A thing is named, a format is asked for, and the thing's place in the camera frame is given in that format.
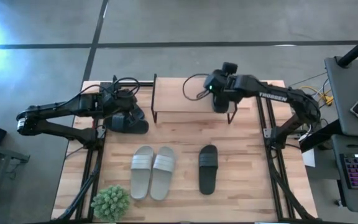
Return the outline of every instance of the wooden board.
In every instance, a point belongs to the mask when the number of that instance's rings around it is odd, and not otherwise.
[[[183,83],[186,79],[187,78],[157,77],[155,81],[154,111],[214,113],[211,106],[212,94],[197,101],[190,101],[183,96]],[[186,96],[195,99],[198,93],[204,91],[204,81],[205,77],[194,77],[189,79],[185,85]],[[229,104],[227,112],[234,112],[234,103]]]
[[[83,88],[99,82],[85,82]],[[271,81],[283,86],[282,81]],[[254,98],[243,99],[232,124],[216,113],[159,113],[154,124],[150,111],[152,89],[141,88],[137,94],[150,129],[147,134],[121,134],[108,131],[104,147],[99,189],[122,185],[130,190],[131,159],[135,151],[149,145],[157,152],[168,146],[177,155],[177,165],[168,197],[161,202],[150,198],[132,200],[124,222],[255,222],[277,220],[273,204],[270,176]],[[272,102],[277,124],[290,116],[285,103]],[[90,118],[75,118],[74,127],[91,126]],[[202,195],[198,190],[198,153],[214,144],[219,151],[216,190]],[[68,153],[81,145],[73,141]],[[291,190],[309,213],[316,209],[301,152],[288,147],[283,150]],[[58,217],[78,193],[86,151],[70,156],[63,166],[52,218]],[[285,202],[280,194],[283,209]],[[84,215],[88,204],[85,203]]]

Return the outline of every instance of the green succulent plant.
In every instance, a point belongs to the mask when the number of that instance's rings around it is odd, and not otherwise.
[[[129,194],[120,185],[100,190],[91,203],[94,215],[104,222],[121,220],[129,208]]]

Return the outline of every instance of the gray slide sandal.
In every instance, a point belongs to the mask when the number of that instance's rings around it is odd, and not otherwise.
[[[131,165],[131,197],[136,200],[146,198],[152,173],[153,149],[142,146],[132,158]]]
[[[150,196],[154,200],[163,200],[169,191],[172,174],[175,170],[175,153],[169,147],[161,147],[155,157]]]

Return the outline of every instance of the white paper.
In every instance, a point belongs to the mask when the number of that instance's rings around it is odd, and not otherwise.
[[[302,153],[302,157],[303,163],[306,166],[316,167],[316,162],[314,161],[314,149],[310,149],[309,151]]]

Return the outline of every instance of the concrete floor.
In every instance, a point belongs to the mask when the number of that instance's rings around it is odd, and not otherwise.
[[[90,44],[102,0],[0,0],[0,44]],[[358,0],[110,0],[100,43],[198,41],[358,40]],[[326,57],[351,45],[98,49],[90,80],[112,75],[151,80],[211,72],[222,62],[239,73],[287,85],[324,72]],[[0,223],[50,218],[68,142],[48,135],[20,136],[16,114],[29,105],[63,101],[81,88],[89,49],[0,50],[0,127],[4,145],[31,154],[0,190]],[[295,85],[320,88],[326,75]],[[322,115],[336,119],[335,108]],[[73,118],[56,119],[71,125]],[[310,180],[323,220],[358,223],[358,213],[337,208],[336,183]]]

